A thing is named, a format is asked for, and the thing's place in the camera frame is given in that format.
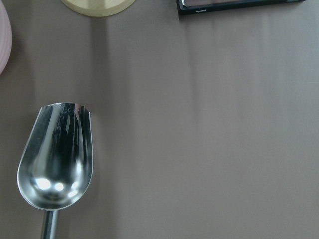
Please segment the steel ice scoop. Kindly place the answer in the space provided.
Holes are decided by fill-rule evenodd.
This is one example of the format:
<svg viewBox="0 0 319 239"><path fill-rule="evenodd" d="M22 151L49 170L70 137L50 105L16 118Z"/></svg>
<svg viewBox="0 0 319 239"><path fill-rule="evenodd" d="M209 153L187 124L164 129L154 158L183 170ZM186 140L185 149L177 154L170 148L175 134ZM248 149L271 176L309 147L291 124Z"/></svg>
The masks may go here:
<svg viewBox="0 0 319 239"><path fill-rule="evenodd" d="M43 106L17 170L21 196L44 211L41 238L55 238L60 210L85 194L92 175L90 112L76 103Z"/></svg>

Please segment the wooden cup tree stand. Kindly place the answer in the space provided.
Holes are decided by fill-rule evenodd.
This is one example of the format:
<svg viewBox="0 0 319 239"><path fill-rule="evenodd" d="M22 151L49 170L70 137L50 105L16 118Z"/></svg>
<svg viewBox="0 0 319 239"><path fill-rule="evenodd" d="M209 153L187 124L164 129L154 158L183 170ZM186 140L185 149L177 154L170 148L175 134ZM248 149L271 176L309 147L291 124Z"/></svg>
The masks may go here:
<svg viewBox="0 0 319 239"><path fill-rule="evenodd" d="M130 7L135 0L62 0L71 10L92 17L118 14Z"/></svg>

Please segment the pink bowl with ice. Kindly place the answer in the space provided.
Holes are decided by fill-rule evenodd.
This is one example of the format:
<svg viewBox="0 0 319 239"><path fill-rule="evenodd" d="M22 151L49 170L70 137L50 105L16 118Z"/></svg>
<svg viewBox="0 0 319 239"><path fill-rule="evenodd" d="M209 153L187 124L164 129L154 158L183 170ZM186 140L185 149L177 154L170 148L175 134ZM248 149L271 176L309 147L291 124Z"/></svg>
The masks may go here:
<svg viewBox="0 0 319 239"><path fill-rule="evenodd" d="M0 73L7 65L12 47L11 24L2 1L0 2Z"/></svg>

